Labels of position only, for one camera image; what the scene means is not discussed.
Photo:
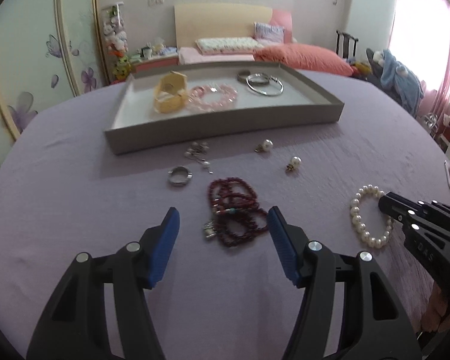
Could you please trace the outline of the blue plush clothing pile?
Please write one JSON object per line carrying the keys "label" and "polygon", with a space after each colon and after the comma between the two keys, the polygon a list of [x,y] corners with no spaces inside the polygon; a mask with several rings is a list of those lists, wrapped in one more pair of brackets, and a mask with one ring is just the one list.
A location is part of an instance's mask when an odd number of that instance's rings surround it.
{"label": "blue plush clothing pile", "polygon": [[366,50],[372,74],[378,80],[379,88],[387,93],[394,92],[398,103],[411,116],[416,117],[424,91],[419,78],[389,49]]}

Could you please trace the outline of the pearl earring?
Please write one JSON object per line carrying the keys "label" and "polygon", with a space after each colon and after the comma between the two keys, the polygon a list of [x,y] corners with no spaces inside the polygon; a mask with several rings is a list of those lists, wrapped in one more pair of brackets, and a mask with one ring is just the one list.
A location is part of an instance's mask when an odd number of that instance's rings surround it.
{"label": "pearl earring", "polygon": [[287,164],[285,171],[286,172],[295,172],[302,165],[302,159],[298,156],[293,156],[290,158],[289,163]]}
{"label": "pearl earring", "polygon": [[254,148],[255,153],[269,153],[274,147],[272,140],[266,139]]}

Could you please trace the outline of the cream yellow wristwatch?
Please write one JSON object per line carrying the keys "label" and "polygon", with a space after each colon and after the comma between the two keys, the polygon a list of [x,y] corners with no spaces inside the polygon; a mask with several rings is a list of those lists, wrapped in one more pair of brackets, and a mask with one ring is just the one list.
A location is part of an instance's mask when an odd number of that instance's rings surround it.
{"label": "cream yellow wristwatch", "polygon": [[170,114],[181,111],[188,98],[186,75],[170,71],[160,78],[153,91],[153,107],[157,113]]}

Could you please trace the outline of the sliding wardrobe with flower print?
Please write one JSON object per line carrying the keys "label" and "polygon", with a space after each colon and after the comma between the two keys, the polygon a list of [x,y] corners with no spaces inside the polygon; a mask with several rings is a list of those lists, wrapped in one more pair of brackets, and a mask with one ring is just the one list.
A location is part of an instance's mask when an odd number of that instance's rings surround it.
{"label": "sliding wardrobe with flower print", "polygon": [[0,0],[0,168],[41,111],[106,84],[97,0]]}

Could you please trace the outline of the silver cuff bangle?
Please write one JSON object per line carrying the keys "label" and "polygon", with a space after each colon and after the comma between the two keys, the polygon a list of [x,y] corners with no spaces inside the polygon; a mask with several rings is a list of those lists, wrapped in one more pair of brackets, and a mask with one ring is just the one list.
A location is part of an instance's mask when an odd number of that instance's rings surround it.
{"label": "silver cuff bangle", "polygon": [[247,78],[251,75],[251,72],[249,70],[241,70],[237,73],[236,79],[241,83],[245,84]]}

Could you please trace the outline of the pearl earring left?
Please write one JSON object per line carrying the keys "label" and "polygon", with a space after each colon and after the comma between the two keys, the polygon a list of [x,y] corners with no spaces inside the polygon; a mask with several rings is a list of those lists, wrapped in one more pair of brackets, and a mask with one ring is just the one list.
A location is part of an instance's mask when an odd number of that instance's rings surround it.
{"label": "pearl earring left", "polygon": [[254,148],[255,153],[269,153],[274,147],[272,140],[266,139]]}

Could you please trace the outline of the pearl earring right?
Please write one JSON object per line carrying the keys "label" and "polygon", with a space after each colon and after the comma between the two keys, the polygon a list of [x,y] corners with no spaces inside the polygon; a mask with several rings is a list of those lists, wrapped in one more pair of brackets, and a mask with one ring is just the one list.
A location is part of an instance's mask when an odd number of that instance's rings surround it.
{"label": "pearl earring right", "polygon": [[293,156],[290,158],[289,163],[287,164],[285,171],[286,172],[295,172],[302,165],[302,159],[298,156]]}

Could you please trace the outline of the lilac tablecloth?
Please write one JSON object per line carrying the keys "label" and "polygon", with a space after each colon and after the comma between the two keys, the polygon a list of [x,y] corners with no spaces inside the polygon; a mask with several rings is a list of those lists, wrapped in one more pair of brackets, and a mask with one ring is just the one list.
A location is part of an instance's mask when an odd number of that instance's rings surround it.
{"label": "lilac tablecloth", "polygon": [[[265,208],[334,252],[362,243],[350,200],[376,185],[410,200],[450,205],[446,157],[399,105],[368,83],[311,72],[344,102],[335,124],[273,129],[209,140],[213,174],[184,158],[185,144],[116,156],[104,131],[120,86],[40,112],[0,169],[0,329],[25,354],[44,306],[73,258],[115,253],[158,225],[170,207],[180,230],[166,272],[147,293],[168,359],[280,359],[302,302],[268,235],[236,249],[203,236],[206,190],[231,176],[248,182]],[[269,153],[254,148],[269,139]],[[300,168],[286,172],[293,156]],[[193,173],[168,184],[173,167]]]}

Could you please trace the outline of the white floral pillow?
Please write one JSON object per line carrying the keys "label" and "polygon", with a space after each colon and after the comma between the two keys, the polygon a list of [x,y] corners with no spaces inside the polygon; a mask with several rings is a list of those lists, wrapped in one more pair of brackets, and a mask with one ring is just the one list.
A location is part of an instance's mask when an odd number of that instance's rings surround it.
{"label": "white floral pillow", "polygon": [[195,41],[203,55],[252,55],[263,45],[252,37],[215,37]]}

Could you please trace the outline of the coral folded duvet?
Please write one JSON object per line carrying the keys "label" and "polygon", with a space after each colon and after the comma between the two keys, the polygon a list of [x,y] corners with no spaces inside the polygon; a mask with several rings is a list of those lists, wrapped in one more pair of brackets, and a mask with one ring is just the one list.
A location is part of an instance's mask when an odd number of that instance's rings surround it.
{"label": "coral folded duvet", "polygon": [[281,63],[297,70],[326,72],[342,77],[353,75],[352,67],[330,49],[300,43],[266,46],[258,49],[256,61]]}

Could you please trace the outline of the small patterned cushion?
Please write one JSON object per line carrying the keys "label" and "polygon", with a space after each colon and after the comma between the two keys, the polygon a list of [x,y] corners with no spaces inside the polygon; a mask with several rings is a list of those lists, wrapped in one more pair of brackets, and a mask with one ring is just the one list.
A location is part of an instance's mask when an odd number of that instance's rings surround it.
{"label": "small patterned cushion", "polygon": [[254,38],[257,41],[284,44],[285,28],[279,25],[255,22]]}

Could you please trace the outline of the plush toy display column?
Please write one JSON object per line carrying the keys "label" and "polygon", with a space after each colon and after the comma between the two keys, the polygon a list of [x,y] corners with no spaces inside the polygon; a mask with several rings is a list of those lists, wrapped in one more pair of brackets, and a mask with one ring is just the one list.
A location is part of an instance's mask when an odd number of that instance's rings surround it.
{"label": "plush toy display column", "polygon": [[130,72],[128,35],[123,18],[123,2],[116,2],[100,12],[105,66],[111,81],[125,80]]}

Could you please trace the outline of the pink white nightstand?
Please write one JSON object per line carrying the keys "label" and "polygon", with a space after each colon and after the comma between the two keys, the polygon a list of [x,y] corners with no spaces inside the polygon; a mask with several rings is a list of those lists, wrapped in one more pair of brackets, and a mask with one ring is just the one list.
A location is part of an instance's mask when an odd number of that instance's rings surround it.
{"label": "pink white nightstand", "polygon": [[132,72],[143,72],[154,68],[168,68],[179,64],[179,55],[156,55],[150,59],[134,62]]}

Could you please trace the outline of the silver hoop bangle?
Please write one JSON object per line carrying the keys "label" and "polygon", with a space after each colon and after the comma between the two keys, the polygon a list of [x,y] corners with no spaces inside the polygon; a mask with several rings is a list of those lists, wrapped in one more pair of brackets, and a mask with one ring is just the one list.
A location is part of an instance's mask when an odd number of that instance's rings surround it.
{"label": "silver hoop bangle", "polygon": [[245,78],[245,83],[252,92],[265,97],[277,97],[284,92],[282,81],[266,73],[250,74]]}

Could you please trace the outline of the small pearl brooch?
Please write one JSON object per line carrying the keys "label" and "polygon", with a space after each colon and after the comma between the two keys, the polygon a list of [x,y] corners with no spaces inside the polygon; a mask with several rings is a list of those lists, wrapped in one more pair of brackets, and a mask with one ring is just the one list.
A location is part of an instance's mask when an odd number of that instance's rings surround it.
{"label": "small pearl brooch", "polygon": [[209,145],[207,142],[193,141],[187,150],[184,152],[184,157],[189,158],[201,165],[201,168],[207,171],[209,174],[213,174],[210,162],[207,160],[206,155],[209,152]]}

